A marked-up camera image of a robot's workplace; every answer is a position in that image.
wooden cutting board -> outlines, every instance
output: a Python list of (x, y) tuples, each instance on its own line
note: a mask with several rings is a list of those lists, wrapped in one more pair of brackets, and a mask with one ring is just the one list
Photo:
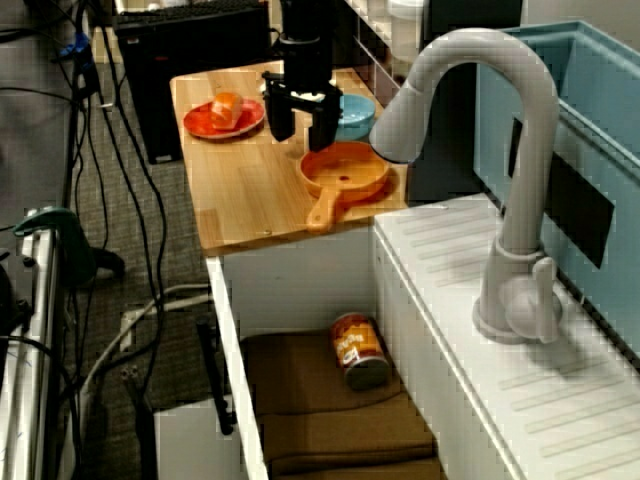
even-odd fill
[[(281, 62), (202, 72), (171, 80), (184, 163), (200, 243), (205, 256), (218, 256), (311, 237), (306, 218), (316, 199), (296, 175), (305, 153), (311, 115), (296, 112), (296, 133), (278, 143), (268, 121), (238, 138), (211, 141), (191, 136), (182, 119), (221, 91), (237, 92), (264, 105), (262, 72), (280, 72)], [(352, 69), (334, 72), (343, 93), (365, 95), (382, 106)], [(332, 232), (370, 223), (378, 213), (407, 208), (406, 166), (393, 165), (387, 185), (374, 197), (339, 210)]]

frying pan handle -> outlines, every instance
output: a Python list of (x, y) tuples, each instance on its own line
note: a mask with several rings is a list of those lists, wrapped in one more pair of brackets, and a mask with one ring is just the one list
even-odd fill
[(342, 194), (339, 190), (323, 188), (320, 198), (307, 217), (307, 230), (311, 233), (327, 233), (333, 225), (336, 204)]

red plate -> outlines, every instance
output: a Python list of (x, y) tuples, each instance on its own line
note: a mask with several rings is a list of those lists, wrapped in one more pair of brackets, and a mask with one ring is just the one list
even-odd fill
[(205, 103), (194, 108), (184, 117), (184, 128), (191, 135), (212, 140), (237, 137), (248, 132), (262, 122), (264, 119), (264, 107), (248, 98), (242, 104), (242, 115), (233, 130), (217, 130), (211, 121), (211, 103)]

can label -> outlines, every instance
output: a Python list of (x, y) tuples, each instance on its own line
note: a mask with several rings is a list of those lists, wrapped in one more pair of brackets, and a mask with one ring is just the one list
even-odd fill
[(384, 358), (376, 332), (360, 313), (348, 313), (336, 320), (331, 327), (331, 338), (338, 363), (345, 370), (363, 358)]

orange frying pan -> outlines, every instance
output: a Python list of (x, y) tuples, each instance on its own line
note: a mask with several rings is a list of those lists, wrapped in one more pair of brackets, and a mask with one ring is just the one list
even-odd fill
[(338, 203), (358, 202), (375, 195), (387, 181), (389, 164), (361, 142), (338, 142), (308, 152), (298, 163), (298, 175), (314, 197), (307, 230), (328, 232)]

